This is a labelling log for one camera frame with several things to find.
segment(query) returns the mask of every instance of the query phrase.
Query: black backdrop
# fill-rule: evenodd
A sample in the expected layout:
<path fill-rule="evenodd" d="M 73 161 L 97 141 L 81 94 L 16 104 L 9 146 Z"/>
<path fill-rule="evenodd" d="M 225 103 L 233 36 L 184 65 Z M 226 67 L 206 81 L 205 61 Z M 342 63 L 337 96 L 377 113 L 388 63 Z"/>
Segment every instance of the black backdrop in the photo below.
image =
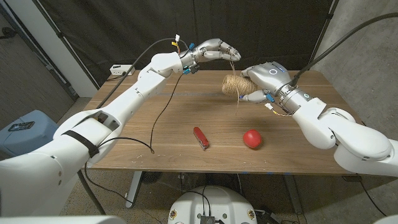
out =
<path fill-rule="evenodd" d="M 326 21 L 332 0 L 40 0 L 54 23 L 102 85 L 113 64 L 129 64 L 156 40 L 179 34 L 188 45 L 220 38 L 237 48 L 237 70 L 277 61 L 304 67 Z M 155 46 L 136 65 L 143 68 L 170 42 Z M 228 62 L 202 70 L 229 70 Z"/>

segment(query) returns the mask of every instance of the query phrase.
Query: table leg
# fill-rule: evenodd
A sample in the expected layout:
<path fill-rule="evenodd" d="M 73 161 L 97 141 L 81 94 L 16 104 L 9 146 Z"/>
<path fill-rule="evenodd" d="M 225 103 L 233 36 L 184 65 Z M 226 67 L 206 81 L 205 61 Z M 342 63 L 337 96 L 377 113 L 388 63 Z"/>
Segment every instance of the table leg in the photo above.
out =
<path fill-rule="evenodd" d="M 285 185 L 287 187 L 287 191 L 289 192 L 290 199 L 293 204 L 295 213 L 302 213 L 303 208 L 301 207 L 299 193 L 297 192 L 296 182 L 294 181 L 293 175 L 284 175 Z"/>
<path fill-rule="evenodd" d="M 139 186 L 141 184 L 141 175 L 142 175 L 142 171 L 134 171 L 134 175 L 132 176 L 132 180 L 131 180 L 131 185 L 130 185 L 130 190 L 129 193 L 127 193 L 127 200 L 129 200 L 130 202 L 126 202 L 126 207 L 127 208 L 132 208 L 134 206 L 134 202 L 136 200 L 137 194 L 138 194 L 138 190 L 139 190 Z"/>

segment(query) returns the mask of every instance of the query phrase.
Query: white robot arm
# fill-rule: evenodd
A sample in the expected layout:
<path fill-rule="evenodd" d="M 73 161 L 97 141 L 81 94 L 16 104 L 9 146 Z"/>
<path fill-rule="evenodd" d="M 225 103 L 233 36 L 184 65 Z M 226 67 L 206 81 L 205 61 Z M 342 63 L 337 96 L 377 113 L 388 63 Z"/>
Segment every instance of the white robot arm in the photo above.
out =
<path fill-rule="evenodd" d="M 336 162 L 344 169 L 374 175 L 398 177 L 398 141 L 388 139 L 374 129 L 357 124 L 354 118 L 339 108 L 329 108 L 326 103 L 312 98 L 297 86 L 290 86 L 290 76 L 277 62 L 267 62 L 249 67 L 241 72 L 262 90 L 241 96 L 243 101 L 259 103 L 274 101 L 293 114 L 305 138 L 319 149 L 329 149 L 340 144 L 335 152 Z"/>
<path fill-rule="evenodd" d="M 40 208 L 70 185 L 86 162 L 97 163 L 113 148 L 117 140 L 97 146 L 118 137 L 140 106 L 164 89 L 172 72 L 195 72 L 199 62 L 241 58 L 238 51 L 220 39 L 207 40 L 180 55 L 173 52 L 153 56 L 137 82 L 109 105 L 75 114 L 57 129 L 52 142 L 1 161 L 1 216 L 57 215 L 56 211 L 43 213 Z M 65 202 L 57 203 L 62 209 Z"/>

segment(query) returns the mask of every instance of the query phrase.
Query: wooden table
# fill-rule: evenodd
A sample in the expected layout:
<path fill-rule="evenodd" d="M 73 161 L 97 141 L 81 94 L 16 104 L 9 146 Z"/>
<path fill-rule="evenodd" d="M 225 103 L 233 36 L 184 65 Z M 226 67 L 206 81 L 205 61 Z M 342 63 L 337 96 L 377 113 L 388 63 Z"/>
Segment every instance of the wooden table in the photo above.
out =
<path fill-rule="evenodd" d="M 137 80 L 138 73 L 127 77 L 108 102 L 127 90 Z M 199 71 L 181 78 L 172 101 L 155 126 L 152 142 L 155 154 L 138 142 L 119 140 L 93 168 L 244 174 L 349 173 L 335 162 L 335 148 L 321 150 L 310 145 L 291 117 L 277 116 L 261 103 L 248 102 L 240 102 L 235 114 L 237 98 L 221 92 L 227 74 L 232 71 Z M 152 125 L 169 100 L 177 78 L 178 75 L 173 74 L 164 91 L 144 103 L 121 136 L 149 143 Z M 85 110 L 94 109 L 116 83 L 106 82 Z M 311 96 L 327 103 L 327 108 L 346 110 L 360 122 L 320 72 L 306 72 L 298 84 Z M 195 126 L 201 128 L 210 142 L 206 151 L 193 135 Z M 243 143 L 243 134 L 250 129 L 262 135 L 264 144 L 257 150 Z"/>

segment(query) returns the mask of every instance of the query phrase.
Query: ball of twine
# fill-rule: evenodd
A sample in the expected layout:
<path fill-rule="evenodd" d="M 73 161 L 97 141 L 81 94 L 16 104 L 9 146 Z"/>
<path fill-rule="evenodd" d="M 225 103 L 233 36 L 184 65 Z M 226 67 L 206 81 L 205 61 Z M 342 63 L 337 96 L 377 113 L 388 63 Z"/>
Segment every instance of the ball of twine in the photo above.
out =
<path fill-rule="evenodd" d="M 238 75 L 226 75 L 222 91 L 228 96 L 247 95 L 257 90 L 257 85 L 250 78 Z"/>

